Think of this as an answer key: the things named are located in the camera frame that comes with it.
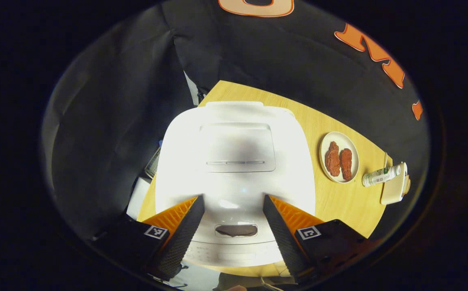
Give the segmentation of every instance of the white plate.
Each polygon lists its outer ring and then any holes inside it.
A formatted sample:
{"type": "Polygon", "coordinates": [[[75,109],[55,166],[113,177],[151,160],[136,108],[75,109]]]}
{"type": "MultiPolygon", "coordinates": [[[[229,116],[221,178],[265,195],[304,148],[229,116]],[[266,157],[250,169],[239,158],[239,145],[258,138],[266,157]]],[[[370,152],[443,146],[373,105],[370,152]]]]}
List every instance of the white plate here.
{"type": "Polygon", "coordinates": [[[354,177],[356,177],[356,174],[358,173],[358,168],[360,167],[360,158],[358,157],[358,151],[356,151],[356,147],[352,143],[352,141],[343,133],[339,133],[337,131],[332,131],[326,136],[324,136],[322,143],[320,144],[320,163],[322,164],[322,169],[326,173],[326,175],[336,183],[349,183],[352,180],[354,180],[354,177]],[[337,177],[332,176],[327,168],[326,168],[326,153],[329,150],[329,145],[330,142],[336,142],[339,148],[339,154],[343,149],[349,149],[352,151],[352,166],[351,166],[351,173],[352,177],[351,180],[346,181],[343,179],[343,175],[341,174],[341,169],[340,169],[340,174],[337,177]]]}

